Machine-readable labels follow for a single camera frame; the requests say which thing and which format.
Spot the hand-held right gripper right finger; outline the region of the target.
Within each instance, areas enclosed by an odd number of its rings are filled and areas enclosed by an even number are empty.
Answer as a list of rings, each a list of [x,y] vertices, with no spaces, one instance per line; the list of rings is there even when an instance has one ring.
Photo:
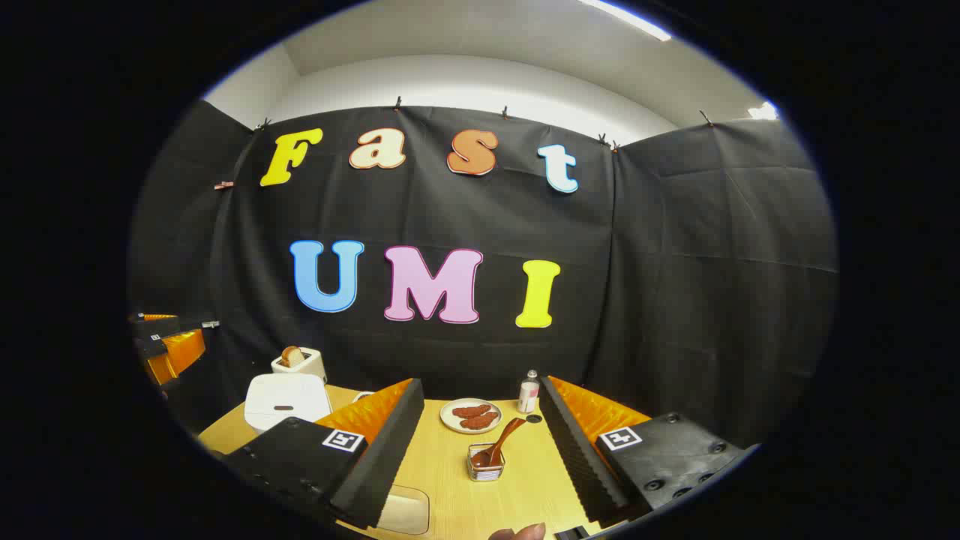
[[[750,454],[686,414],[650,417],[555,376],[539,407],[587,519],[633,521],[695,494]]]

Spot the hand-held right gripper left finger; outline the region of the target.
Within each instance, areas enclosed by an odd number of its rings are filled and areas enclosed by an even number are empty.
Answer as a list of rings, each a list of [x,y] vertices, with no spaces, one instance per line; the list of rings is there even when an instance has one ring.
[[[279,421],[225,457],[247,485],[321,523],[380,522],[423,410],[420,379],[405,379],[308,421]]]

